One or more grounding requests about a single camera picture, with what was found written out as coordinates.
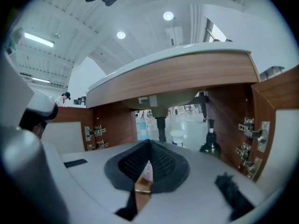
round ceiling light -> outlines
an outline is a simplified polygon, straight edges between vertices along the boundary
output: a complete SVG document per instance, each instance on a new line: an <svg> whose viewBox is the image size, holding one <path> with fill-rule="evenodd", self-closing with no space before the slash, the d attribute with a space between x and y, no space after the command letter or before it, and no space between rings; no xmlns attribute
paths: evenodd
<svg viewBox="0 0 299 224"><path fill-rule="evenodd" d="M164 19L167 21L171 21L173 19L173 13L172 12L166 12L163 15Z"/></svg>
<svg viewBox="0 0 299 224"><path fill-rule="evenodd" d="M124 38L126 37L126 34L125 34L124 32L118 32L118 33L117 33L117 37L118 37L119 39L124 39Z"/></svg>

rectangular ceiling light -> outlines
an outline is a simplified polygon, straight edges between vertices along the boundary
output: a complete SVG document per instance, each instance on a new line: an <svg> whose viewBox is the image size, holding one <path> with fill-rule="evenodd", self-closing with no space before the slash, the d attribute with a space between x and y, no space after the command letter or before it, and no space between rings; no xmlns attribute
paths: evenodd
<svg viewBox="0 0 299 224"><path fill-rule="evenodd" d="M25 32L24 37L26 37L26 38L28 38L28 39L30 39L30 40L39 42L39 43L41 43L41 44L47 45L47 46L49 46L49 47L54 47L54 43L53 43L53 42L47 41L47 40L45 40L45 39L43 39L43 38L40 38L40 37L38 37L38 36L29 34L29 33L27 33L27 32Z"/></svg>
<svg viewBox="0 0 299 224"><path fill-rule="evenodd" d="M48 80L42 80L42 79L38 79L38 78L34 78L32 77L33 80L37 80L37 81L41 81L41 82L45 82L45 83L50 83L50 81Z"/></svg>

white shirt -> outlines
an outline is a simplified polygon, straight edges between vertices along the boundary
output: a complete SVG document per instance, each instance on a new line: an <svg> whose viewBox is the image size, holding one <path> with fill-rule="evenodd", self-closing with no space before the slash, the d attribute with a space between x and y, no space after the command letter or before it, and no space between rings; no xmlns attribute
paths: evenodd
<svg viewBox="0 0 299 224"><path fill-rule="evenodd" d="M58 106L61 106L61 107L67 107L66 105L66 100L64 101L62 99L62 96L58 96L56 99L55 99L55 103L58 105Z"/></svg>

metal hinge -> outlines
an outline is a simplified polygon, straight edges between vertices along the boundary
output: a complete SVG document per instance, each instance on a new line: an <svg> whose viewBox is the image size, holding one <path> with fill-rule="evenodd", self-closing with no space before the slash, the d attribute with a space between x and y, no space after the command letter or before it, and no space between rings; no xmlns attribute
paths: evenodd
<svg viewBox="0 0 299 224"><path fill-rule="evenodd" d="M254 162L248 161L248 157L251 151L251 146L243 143L242 147L235 149L236 153L241 156L241 165L248 170L247 177L253 179L258 171L262 160L258 157L255 157Z"/></svg>
<svg viewBox="0 0 299 224"><path fill-rule="evenodd" d="M94 131L90 130L89 126L84 126L84 130L85 130L86 142L90 141L92 135L94 135L95 137L99 137L99 136L102 136L102 133L106 132L106 129L102 129L101 125L95 126Z"/></svg>
<svg viewBox="0 0 299 224"><path fill-rule="evenodd" d="M242 131L247 137L251 139L257 139L258 151L264 153L266 150L268 137L269 137L270 122L263 121L262 128L254 130L254 119L245 118L244 124L239 124L238 129Z"/></svg>
<svg viewBox="0 0 299 224"><path fill-rule="evenodd" d="M98 149L104 149L108 146L108 143L105 143L103 140L97 142L97 145L99 146Z"/></svg>

window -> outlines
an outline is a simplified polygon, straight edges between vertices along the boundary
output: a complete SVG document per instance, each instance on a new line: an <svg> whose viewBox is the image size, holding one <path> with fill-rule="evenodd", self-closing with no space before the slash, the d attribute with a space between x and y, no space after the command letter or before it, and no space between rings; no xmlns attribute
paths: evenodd
<svg viewBox="0 0 299 224"><path fill-rule="evenodd" d="M212 42L215 39L221 42L231 42L231 40L227 39L223 32L221 32L220 29L208 19L206 23L204 42Z"/></svg>

